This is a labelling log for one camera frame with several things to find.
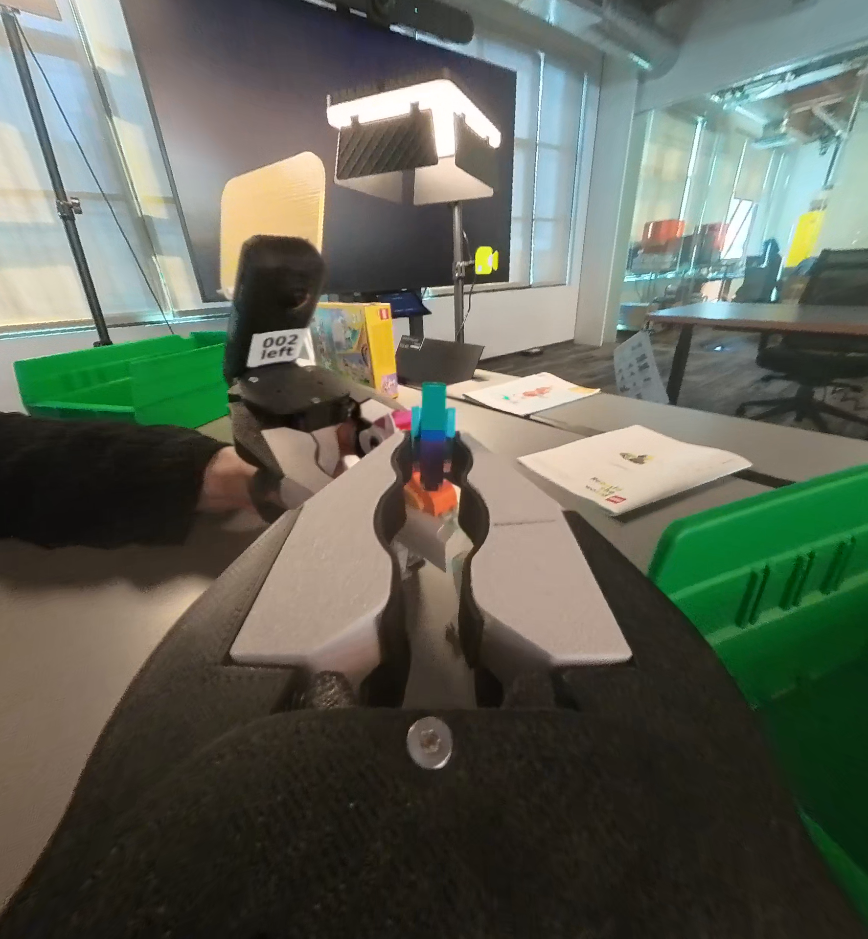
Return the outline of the white lego unicorn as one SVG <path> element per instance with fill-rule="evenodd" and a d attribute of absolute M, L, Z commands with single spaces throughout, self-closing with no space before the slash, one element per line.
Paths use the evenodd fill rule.
<path fill-rule="evenodd" d="M 448 478 L 456 441 L 455 417 L 453 408 L 436 407 L 433 440 L 428 440 L 422 405 L 393 407 L 368 398 L 356 404 L 336 429 L 335 478 L 390 438 L 401 434 L 409 439 L 411 476 L 402 487 L 406 521 L 394 542 L 403 572 L 428 562 L 457 578 L 469 550 L 458 522 L 459 488 Z"/>

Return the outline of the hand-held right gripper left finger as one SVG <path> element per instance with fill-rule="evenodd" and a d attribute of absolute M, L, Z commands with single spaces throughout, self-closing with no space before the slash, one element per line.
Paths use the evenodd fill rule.
<path fill-rule="evenodd" d="M 376 676 L 410 668 L 401 564 L 407 439 L 385 440 L 299 510 L 230 649 L 246 666 Z"/>

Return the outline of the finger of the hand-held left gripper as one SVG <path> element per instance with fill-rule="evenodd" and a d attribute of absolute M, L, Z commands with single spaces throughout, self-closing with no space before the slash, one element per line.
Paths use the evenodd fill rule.
<path fill-rule="evenodd" d="M 337 430 L 268 430 L 267 444 L 281 473 L 276 499 L 282 508 L 300 507 L 343 466 Z"/>

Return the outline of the teal and purple brick assembly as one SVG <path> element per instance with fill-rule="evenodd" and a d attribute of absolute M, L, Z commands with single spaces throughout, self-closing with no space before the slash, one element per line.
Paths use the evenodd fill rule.
<path fill-rule="evenodd" d="M 453 459 L 456 411 L 447 404 L 447 387 L 440 382 L 421 386 L 421 404 L 411 409 L 411 447 L 420 486 L 435 492 L 444 483 Z"/>

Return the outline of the white booklet with yellow picture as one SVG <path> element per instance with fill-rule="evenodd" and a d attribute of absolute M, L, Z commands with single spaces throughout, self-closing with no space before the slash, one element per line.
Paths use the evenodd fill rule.
<path fill-rule="evenodd" d="M 617 516 L 750 470 L 733 452 L 685 443 L 641 425 L 519 457 L 527 470 Z"/>

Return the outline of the person's left forearm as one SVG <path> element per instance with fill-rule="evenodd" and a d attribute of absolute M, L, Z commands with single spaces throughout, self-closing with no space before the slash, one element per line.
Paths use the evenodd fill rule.
<path fill-rule="evenodd" d="M 167 546 L 189 534 L 225 444 L 193 430 L 0 412 L 0 540 Z"/>

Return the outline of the green plastic bin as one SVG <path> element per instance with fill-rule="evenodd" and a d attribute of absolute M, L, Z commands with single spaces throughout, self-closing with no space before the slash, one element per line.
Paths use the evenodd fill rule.
<path fill-rule="evenodd" d="M 675 521 L 648 576 L 757 713 L 868 923 L 868 465 Z"/>
<path fill-rule="evenodd" d="M 32 416 L 198 429 L 228 414 L 225 332 L 96 346 L 13 364 Z"/>

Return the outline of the brown wooden table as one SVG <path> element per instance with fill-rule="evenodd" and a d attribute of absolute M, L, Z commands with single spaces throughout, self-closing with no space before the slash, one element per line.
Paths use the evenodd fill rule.
<path fill-rule="evenodd" d="M 697 327 L 757 334 L 800 333 L 868 338 L 867 306 L 701 302 L 654 311 L 648 315 L 647 322 L 680 328 L 665 383 L 671 405 L 677 404 L 692 335 Z"/>

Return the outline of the pale yellow square panel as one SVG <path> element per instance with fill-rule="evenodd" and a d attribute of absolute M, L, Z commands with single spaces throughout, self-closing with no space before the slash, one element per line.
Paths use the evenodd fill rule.
<path fill-rule="evenodd" d="M 255 236 L 298 238 L 322 250 L 326 169 L 304 151 L 234 177 L 220 201 L 220 291 L 233 298 L 240 252 Z"/>

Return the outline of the black video bar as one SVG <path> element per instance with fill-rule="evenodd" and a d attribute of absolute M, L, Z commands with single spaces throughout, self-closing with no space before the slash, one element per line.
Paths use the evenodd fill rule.
<path fill-rule="evenodd" d="M 470 13 L 441 1 L 331 1 L 338 11 L 361 16 L 380 29 L 402 27 L 434 39 L 467 45 L 475 35 Z"/>

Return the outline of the white booklet with orange picture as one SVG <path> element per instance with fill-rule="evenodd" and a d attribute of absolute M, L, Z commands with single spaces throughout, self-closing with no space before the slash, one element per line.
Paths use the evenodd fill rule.
<path fill-rule="evenodd" d="M 463 400 L 502 413 L 531 417 L 599 392 L 599 388 L 576 385 L 552 373 L 542 372 L 521 378 L 503 377 L 502 381 L 468 382 L 459 395 Z"/>

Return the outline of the black office chair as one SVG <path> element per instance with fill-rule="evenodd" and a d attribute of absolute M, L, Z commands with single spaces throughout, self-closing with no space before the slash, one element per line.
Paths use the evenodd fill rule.
<path fill-rule="evenodd" d="M 868 309 L 868 249 L 824 250 L 809 270 L 801 305 L 864 307 Z M 790 332 L 762 334 L 755 363 L 769 374 L 764 382 L 796 384 L 791 397 L 743 402 L 736 417 L 753 413 L 757 421 L 791 415 L 828 431 L 827 417 L 868 430 L 868 417 L 829 405 L 819 390 L 836 388 L 860 393 L 853 380 L 868 379 L 868 337 Z"/>

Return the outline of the yellow poster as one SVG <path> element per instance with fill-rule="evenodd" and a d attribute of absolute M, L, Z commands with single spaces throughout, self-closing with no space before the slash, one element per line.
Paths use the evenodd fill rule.
<path fill-rule="evenodd" d="M 825 214 L 825 209 L 817 208 L 808 210 L 797 218 L 783 262 L 785 268 L 796 268 L 816 254 Z"/>

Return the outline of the studio light panel with stand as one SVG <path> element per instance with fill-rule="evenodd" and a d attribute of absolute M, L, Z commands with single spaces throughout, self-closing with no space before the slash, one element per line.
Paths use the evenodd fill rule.
<path fill-rule="evenodd" d="M 337 131 L 337 185 L 399 205 L 450 207 L 454 339 L 464 343 L 475 257 L 463 206 L 495 194 L 501 130 L 447 71 L 331 93 L 326 116 Z"/>

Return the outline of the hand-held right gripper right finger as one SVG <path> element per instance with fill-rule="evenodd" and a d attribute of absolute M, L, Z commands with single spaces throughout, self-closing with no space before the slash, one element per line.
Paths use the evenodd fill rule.
<path fill-rule="evenodd" d="M 628 662 L 628 641 L 561 505 L 468 435 L 455 443 L 452 474 L 472 543 L 458 611 L 468 665 L 515 679 Z"/>

